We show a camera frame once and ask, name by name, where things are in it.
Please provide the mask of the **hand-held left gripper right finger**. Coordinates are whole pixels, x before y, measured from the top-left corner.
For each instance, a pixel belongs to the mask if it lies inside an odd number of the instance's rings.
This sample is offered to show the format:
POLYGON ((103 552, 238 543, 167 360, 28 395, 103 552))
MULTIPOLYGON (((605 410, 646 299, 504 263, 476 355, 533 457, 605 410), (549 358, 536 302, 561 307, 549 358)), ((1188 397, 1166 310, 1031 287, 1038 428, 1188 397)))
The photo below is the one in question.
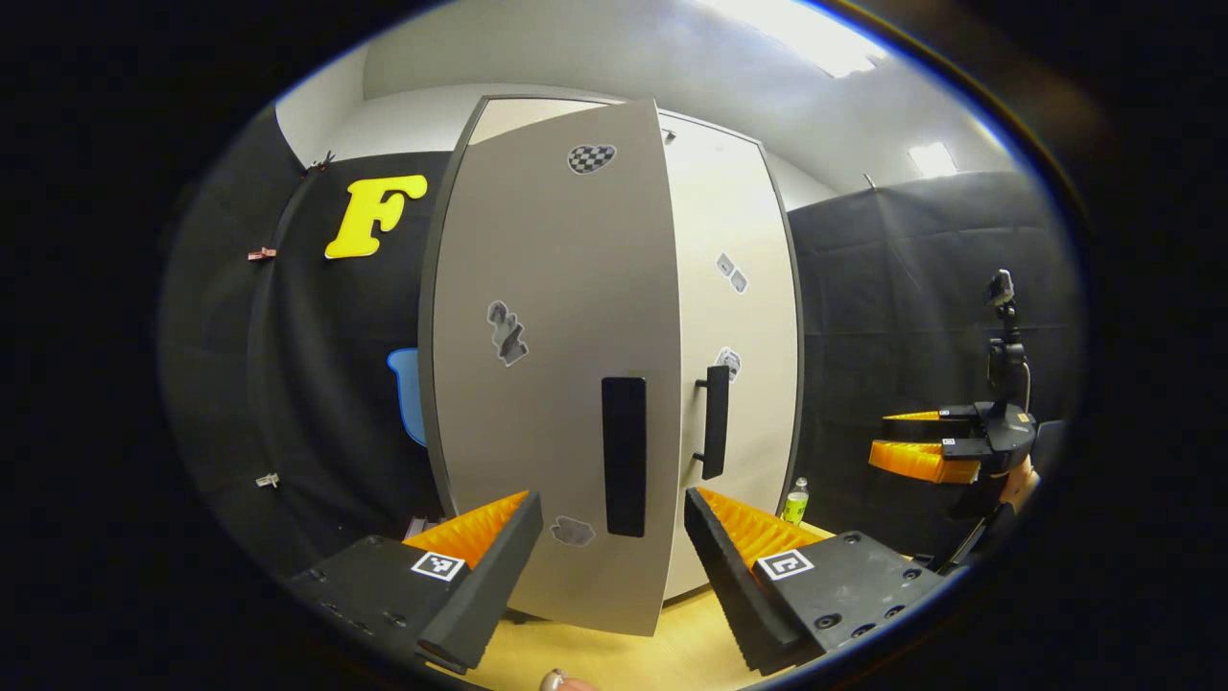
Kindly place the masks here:
POLYGON ((686 488, 683 517, 745 666, 764 677, 885 633, 946 585, 865 531, 815 536, 710 488, 686 488))

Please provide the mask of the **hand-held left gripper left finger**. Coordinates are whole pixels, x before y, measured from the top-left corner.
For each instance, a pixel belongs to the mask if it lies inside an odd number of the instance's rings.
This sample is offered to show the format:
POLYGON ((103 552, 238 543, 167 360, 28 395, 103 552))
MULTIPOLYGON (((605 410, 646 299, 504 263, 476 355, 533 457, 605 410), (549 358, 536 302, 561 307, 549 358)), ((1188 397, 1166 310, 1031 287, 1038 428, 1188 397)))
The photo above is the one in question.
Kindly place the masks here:
POLYGON ((400 666, 465 674, 483 660, 543 529, 526 490, 408 539, 368 536, 302 569, 289 592, 400 666))

